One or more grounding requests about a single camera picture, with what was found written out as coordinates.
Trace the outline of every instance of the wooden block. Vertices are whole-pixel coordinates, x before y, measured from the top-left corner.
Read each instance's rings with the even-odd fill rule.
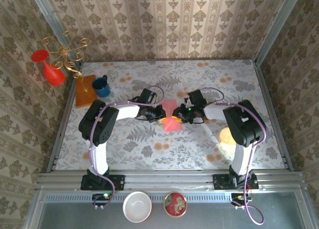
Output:
[[[81,78],[75,79],[75,107],[90,106],[97,99],[96,92],[92,88],[95,78],[95,75],[85,76],[82,82]]]

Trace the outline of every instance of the gray floor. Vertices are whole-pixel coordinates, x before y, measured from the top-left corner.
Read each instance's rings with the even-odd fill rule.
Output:
[[[95,210],[89,203],[47,203],[39,229],[303,229],[297,201],[292,193],[255,194],[251,205],[264,214],[265,224],[254,225],[245,210],[230,204],[190,203],[181,218],[172,218],[162,203],[154,203],[151,215],[142,223],[129,222],[123,215],[122,203],[111,203]],[[252,210],[253,217],[260,216]]]

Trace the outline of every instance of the red bowl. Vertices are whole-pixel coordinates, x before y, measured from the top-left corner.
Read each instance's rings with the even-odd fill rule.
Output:
[[[165,212],[174,218],[179,218],[186,213],[187,201],[179,192],[171,192],[164,199]]]

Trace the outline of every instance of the cable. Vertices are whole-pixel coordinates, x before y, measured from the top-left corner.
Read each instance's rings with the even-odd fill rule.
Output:
[[[155,104],[155,103],[156,103],[156,101],[158,101],[158,95],[155,93],[155,101],[154,101],[154,103],[153,103],[153,104]]]
[[[140,120],[140,121],[148,121],[147,118],[136,118],[135,117],[134,119],[137,119],[137,120]]]
[[[222,101],[223,99],[225,99],[224,93],[223,93],[221,90],[219,90],[219,89],[217,89],[217,88],[214,88],[214,87],[205,87],[205,88],[201,89],[200,91],[208,91],[208,90],[218,91],[218,92],[221,93],[221,95],[223,96],[221,99],[216,100],[215,102],[217,102],[217,101]]]
[[[251,200],[253,200],[253,199],[254,199],[254,197],[253,197],[253,190],[252,190],[252,188],[249,186],[249,184],[248,184],[247,186],[248,186],[248,190],[250,189]]]
[[[265,129],[264,125],[261,123],[261,121],[258,119],[258,117],[257,117],[253,112],[251,112],[248,108],[246,108],[246,107],[244,107],[244,106],[242,106],[242,105],[239,105],[239,104],[236,104],[236,103],[215,103],[215,104],[216,104],[217,106],[237,106],[237,107],[239,107],[239,108],[245,110],[247,113],[249,113],[249,114],[254,118],[254,120],[259,124],[260,128],[261,128],[262,131],[263,131],[263,134],[264,134],[263,139],[260,140],[259,142],[255,143],[255,144],[253,144],[252,147],[251,147],[251,151],[250,151],[250,155],[249,155],[249,160],[248,160],[248,165],[247,165],[246,176],[245,176],[245,182],[244,182],[244,204],[245,204],[245,208],[246,208],[247,214],[248,214],[249,218],[251,219],[251,221],[252,221],[254,224],[261,226],[261,225],[264,224],[264,222],[265,222],[264,216],[263,216],[262,212],[261,212],[258,208],[254,207],[254,206],[250,206],[250,205],[247,204],[246,187],[247,187],[249,167],[250,167],[250,165],[252,164],[252,161],[253,161],[252,155],[253,155],[253,153],[254,153],[255,148],[256,148],[258,145],[262,144],[262,143],[266,140],[266,136],[267,136],[266,129]],[[254,209],[256,209],[256,210],[260,213],[260,215],[261,215],[261,217],[262,217],[262,220],[261,220],[260,223],[257,222],[257,221],[255,221],[255,220],[253,219],[253,217],[251,216],[251,214],[250,214],[248,208],[254,208]]]
[[[247,184],[247,192],[246,193],[249,193],[249,189],[250,189],[250,186],[249,186],[249,184]]]
[[[99,114],[97,115],[97,117],[96,117],[96,119],[95,119],[95,121],[94,121],[94,124],[93,124],[93,126],[92,126],[92,130],[91,130],[91,134],[90,134],[89,161],[90,161],[90,164],[91,164],[91,167],[92,167],[92,170],[94,171],[94,173],[95,173],[96,175],[98,175],[99,177],[101,177],[101,178],[107,180],[107,181],[111,184],[111,186],[112,186],[112,197],[109,199],[108,203],[111,201],[111,199],[113,198],[113,196],[114,196],[114,194],[115,194],[115,186],[114,186],[114,183],[113,183],[110,179],[108,179],[107,177],[105,177],[105,176],[101,175],[100,173],[98,173],[98,171],[94,168],[93,159],[92,159],[92,153],[91,153],[92,150],[91,150],[91,149],[92,149],[93,146],[94,146],[94,144],[93,144],[93,135],[94,135],[94,131],[95,131],[96,125],[97,125],[97,123],[98,123],[98,121],[99,121],[101,115],[103,114],[103,112],[104,112],[108,107],[110,107],[110,106],[115,106],[115,105],[158,106],[159,104],[161,104],[161,102],[162,102],[163,99],[164,99],[164,90],[163,90],[161,87],[159,87],[159,86],[149,86],[148,89],[151,88],[151,87],[159,88],[159,89],[161,90],[161,92],[162,92],[162,99],[161,99],[158,103],[155,103],[155,104],[142,104],[142,103],[136,103],[136,102],[130,102],[130,101],[127,101],[127,102],[119,102],[119,103],[110,103],[110,104],[108,104],[108,105],[105,105],[105,106],[101,109],[101,111],[100,111]]]
[[[202,122],[193,122],[193,124],[202,124],[205,123],[205,121],[203,120]]]
[[[114,185],[116,186],[116,193],[117,193],[117,192],[119,191],[119,189],[120,189],[120,188],[119,188],[119,185],[118,185],[116,182],[114,182]],[[102,197],[105,198],[104,194],[102,194],[102,195],[96,195],[96,196],[93,198],[93,206],[95,207],[95,209],[98,209],[98,206],[96,205],[96,201],[97,201],[99,198],[102,198]],[[103,209],[104,207],[107,206],[109,200],[102,205],[101,209]]]

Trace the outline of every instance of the pink object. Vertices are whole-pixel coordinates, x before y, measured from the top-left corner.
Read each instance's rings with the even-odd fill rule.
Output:
[[[177,108],[176,100],[165,100],[161,104],[166,113],[166,118],[162,120],[164,132],[180,131],[183,129],[180,122],[172,117],[174,109]]]

